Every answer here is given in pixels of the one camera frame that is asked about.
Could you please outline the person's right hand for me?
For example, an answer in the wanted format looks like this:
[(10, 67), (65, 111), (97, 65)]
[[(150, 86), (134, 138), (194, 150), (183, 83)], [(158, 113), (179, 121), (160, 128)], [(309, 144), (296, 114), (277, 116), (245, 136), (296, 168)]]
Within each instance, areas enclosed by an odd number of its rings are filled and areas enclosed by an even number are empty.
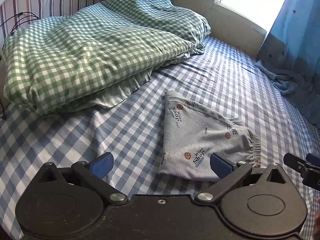
[(317, 211), (315, 221), (313, 224), (313, 239), (319, 239), (320, 237), (320, 210)]

